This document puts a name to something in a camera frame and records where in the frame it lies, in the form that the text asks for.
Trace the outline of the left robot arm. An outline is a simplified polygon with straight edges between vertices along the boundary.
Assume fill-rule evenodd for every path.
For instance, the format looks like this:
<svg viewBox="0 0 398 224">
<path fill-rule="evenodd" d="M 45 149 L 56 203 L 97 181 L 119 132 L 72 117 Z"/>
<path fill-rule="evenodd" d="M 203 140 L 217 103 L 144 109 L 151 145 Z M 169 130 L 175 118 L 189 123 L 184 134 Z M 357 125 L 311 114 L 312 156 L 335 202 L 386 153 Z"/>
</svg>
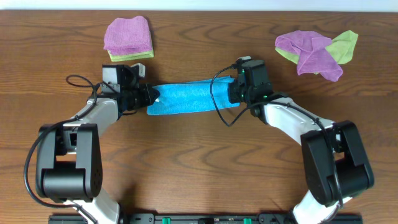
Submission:
<svg viewBox="0 0 398 224">
<path fill-rule="evenodd" d="M 134 65 L 103 65 L 102 81 L 71 74 L 91 90 L 86 105 L 70 119 L 46 124 L 24 165 L 24 183 L 30 196 L 49 208 L 72 208 L 83 223 L 129 223 L 120 204 L 102 187 L 103 166 L 100 136 L 123 116 L 153 105 L 160 93 L 141 83 L 146 68 Z"/>
</svg>

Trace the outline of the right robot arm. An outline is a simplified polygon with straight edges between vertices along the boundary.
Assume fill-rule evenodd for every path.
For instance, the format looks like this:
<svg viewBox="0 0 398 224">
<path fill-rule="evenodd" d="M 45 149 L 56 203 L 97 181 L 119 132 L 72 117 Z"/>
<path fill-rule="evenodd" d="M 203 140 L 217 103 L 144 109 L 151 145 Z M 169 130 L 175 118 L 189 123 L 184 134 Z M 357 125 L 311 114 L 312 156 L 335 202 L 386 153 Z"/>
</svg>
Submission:
<svg viewBox="0 0 398 224">
<path fill-rule="evenodd" d="M 292 210 L 294 223 L 330 223 L 343 205 L 374 185 L 374 174 L 357 126 L 321 118 L 285 93 L 274 92 L 263 60 L 241 57 L 228 85 L 230 103 L 245 103 L 264 124 L 302 148 L 308 192 Z"/>
</svg>

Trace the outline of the blue microfiber cloth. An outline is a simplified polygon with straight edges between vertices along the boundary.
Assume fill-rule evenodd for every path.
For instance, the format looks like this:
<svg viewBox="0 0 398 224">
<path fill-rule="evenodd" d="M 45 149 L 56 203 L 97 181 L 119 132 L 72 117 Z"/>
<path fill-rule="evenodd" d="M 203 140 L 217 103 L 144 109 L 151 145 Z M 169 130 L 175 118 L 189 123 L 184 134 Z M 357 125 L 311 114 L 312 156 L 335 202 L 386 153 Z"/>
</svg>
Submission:
<svg viewBox="0 0 398 224">
<path fill-rule="evenodd" d="M 199 113 L 237 107 L 239 103 L 230 103 L 228 99 L 228 84 L 231 82 L 233 79 L 227 76 L 214 80 L 155 86 L 160 96 L 153 105 L 147 107 L 147 114 L 157 116 Z"/>
</svg>

